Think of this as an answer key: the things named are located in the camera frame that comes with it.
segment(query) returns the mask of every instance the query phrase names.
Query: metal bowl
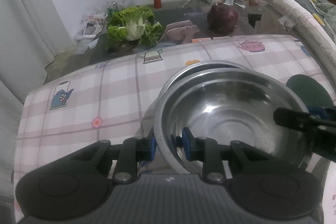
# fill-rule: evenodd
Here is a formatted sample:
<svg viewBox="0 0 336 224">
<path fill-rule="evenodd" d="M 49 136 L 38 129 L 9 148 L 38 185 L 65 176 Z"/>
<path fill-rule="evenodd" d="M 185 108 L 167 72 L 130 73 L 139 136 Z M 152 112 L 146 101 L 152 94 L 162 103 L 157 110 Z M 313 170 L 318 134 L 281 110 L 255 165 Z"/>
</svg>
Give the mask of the metal bowl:
<svg viewBox="0 0 336 224">
<path fill-rule="evenodd" d="M 237 63 L 224 61 L 224 60 L 208 60 L 208 61 L 202 61 L 199 63 L 195 63 L 192 65 L 189 65 L 181 70 L 179 70 L 177 73 L 175 73 L 172 77 L 169 78 L 169 80 L 164 84 L 162 87 L 159 96 L 157 97 L 157 102 L 162 98 L 162 96 L 166 93 L 166 91 L 174 84 L 176 84 L 179 80 L 182 80 L 183 78 L 192 75 L 197 72 L 201 72 L 203 70 L 208 69 L 217 69 L 217 68 L 240 68 L 240 69 L 248 69 L 245 66 L 242 66 Z"/>
<path fill-rule="evenodd" d="M 307 112 L 285 85 L 252 70 L 217 68 L 183 78 L 157 104 L 154 134 L 161 154 L 180 174 L 201 173 L 201 162 L 188 162 L 174 137 L 189 127 L 195 137 L 219 144 L 243 141 L 288 163 L 306 168 L 311 145 L 298 131 L 277 126 L 278 107 Z"/>
</svg>

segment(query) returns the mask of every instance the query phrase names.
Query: tablecloth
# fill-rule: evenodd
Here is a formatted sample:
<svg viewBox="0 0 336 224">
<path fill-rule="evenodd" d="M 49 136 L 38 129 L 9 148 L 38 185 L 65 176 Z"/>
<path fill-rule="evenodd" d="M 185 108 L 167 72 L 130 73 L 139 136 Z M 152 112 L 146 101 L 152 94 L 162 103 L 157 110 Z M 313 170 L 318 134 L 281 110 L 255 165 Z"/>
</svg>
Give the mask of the tablecloth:
<svg viewBox="0 0 336 224">
<path fill-rule="evenodd" d="M 17 135 L 14 187 L 27 172 L 98 140 L 146 136 L 164 83 L 204 60 L 239 63 L 282 83 L 297 74 L 336 94 L 302 43 L 289 35 L 252 35 L 191 43 L 92 65 L 50 82 L 26 98 Z M 157 151 L 142 172 L 170 173 Z M 16 220 L 23 217 L 15 200 Z"/>
</svg>

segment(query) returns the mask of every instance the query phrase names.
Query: bowl rim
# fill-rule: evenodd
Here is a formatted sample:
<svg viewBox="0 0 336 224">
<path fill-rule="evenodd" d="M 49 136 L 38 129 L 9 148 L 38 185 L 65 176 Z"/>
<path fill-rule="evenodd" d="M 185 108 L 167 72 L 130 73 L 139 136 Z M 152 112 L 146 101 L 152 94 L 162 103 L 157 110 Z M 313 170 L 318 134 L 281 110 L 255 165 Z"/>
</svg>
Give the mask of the bowl rim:
<svg viewBox="0 0 336 224">
<path fill-rule="evenodd" d="M 157 146 L 159 148 L 160 153 L 162 154 L 163 158 L 166 160 L 166 162 L 178 173 L 178 174 L 190 174 L 190 172 L 183 166 L 181 163 L 175 158 L 171 150 L 169 149 L 165 137 L 163 135 L 162 131 L 162 113 L 164 110 L 164 107 L 169 100 L 169 98 L 183 85 L 185 85 L 190 80 L 201 77 L 203 75 L 212 74 L 212 73 L 219 73 L 219 72 L 227 72 L 227 71 L 236 71 L 236 72 L 243 72 L 243 73 L 249 73 L 255 76 L 262 77 L 266 80 L 269 80 L 277 85 L 279 85 L 281 88 L 283 88 L 289 95 L 296 101 L 298 106 L 301 108 L 303 112 L 308 112 L 308 109 L 306 105 L 302 102 L 302 100 L 286 85 L 279 82 L 278 80 L 265 75 L 263 73 L 256 72 L 251 69 L 240 69 L 240 68 L 216 68 L 216 69 L 208 69 L 201 72 L 194 73 L 192 75 L 189 75 L 183 79 L 181 79 L 179 82 L 177 82 L 175 85 L 173 85 L 171 88 L 167 90 L 165 94 L 157 103 L 156 110 L 155 110 L 155 116 L 154 116 L 154 136 L 157 142 Z M 306 155 L 303 157 L 299 167 L 306 169 L 308 166 L 308 163 L 310 162 L 310 159 L 312 157 L 312 149 L 311 146 L 306 152 Z"/>
<path fill-rule="evenodd" d="M 246 66 L 243 66 L 243 65 L 240 65 L 238 63 L 231 62 L 231 61 L 225 61 L 225 60 L 205 60 L 205 61 L 201 61 L 201 62 L 198 62 L 198 63 L 191 64 L 191 65 L 189 65 L 187 67 L 184 67 L 183 69 L 179 70 L 177 73 L 175 73 L 172 77 L 170 77 L 168 79 L 168 81 L 163 85 L 163 87 L 162 87 L 162 89 L 161 89 L 161 91 L 160 91 L 160 93 L 157 97 L 157 101 L 156 101 L 157 104 L 158 104 L 159 100 L 163 97 L 163 95 L 167 92 L 167 90 L 173 85 L 173 82 L 177 78 L 179 78 L 181 75 L 183 75 L 187 71 L 192 70 L 193 68 L 197 68 L 197 67 L 201 67 L 201 66 L 209 65 L 209 64 L 223 64 L 223 65 L 229 65 L 229 66 L 231 65 L 232 68 L 241 68 L 241 69 L 246 69 L 246 70 L 249 69 Z"/>
</svg>

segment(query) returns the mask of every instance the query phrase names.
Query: green leafy vegetable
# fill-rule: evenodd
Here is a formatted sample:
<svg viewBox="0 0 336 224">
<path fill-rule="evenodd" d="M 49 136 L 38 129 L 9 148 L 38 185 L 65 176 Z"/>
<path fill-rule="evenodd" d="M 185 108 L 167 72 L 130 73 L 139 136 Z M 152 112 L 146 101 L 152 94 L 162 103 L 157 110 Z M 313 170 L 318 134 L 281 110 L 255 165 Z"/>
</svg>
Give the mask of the green leafy vegetable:
<svg viewBox="0 0 336 224">
<path fill-rule="evenodd" d="M 110 25 L 107 28 L 107 37 L 114 43 L 120 43 L 127 35 L 126 27 L 118 27 Z"/>
<path fill-rule="evenodd" d="M 163 27 L 159 22 L 154 25 L 146 24 L 142 37 L 139 40 L 139 45 L 155 47 L 157 40 L 162 34 Z"/>
<path fill-rule="evenodd" d="M 155 47 L 162 34 L 162 25 L 153 24 L 154 13 L 149 8 L 131 7 L 114 13 L 108 10 L 108 17 L 108 37 L 115 42 L 139 39 L 139 45 Z"/>
</svg>

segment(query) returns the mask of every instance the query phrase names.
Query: curtain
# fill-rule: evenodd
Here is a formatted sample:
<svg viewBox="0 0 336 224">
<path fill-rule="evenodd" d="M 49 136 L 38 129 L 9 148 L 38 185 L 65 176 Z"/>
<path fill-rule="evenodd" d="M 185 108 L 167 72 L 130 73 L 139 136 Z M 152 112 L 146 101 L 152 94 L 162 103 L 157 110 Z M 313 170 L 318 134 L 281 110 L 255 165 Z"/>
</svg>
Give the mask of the curtain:
<svg viewBox="0 0 336 224">
<path fill-rule="evenodd" d="M 45 67 L 73 44 L 52 0 L 0 0 L 0 197 L 11 173 L 23 103 L 43 85 Z"/>
</svg>

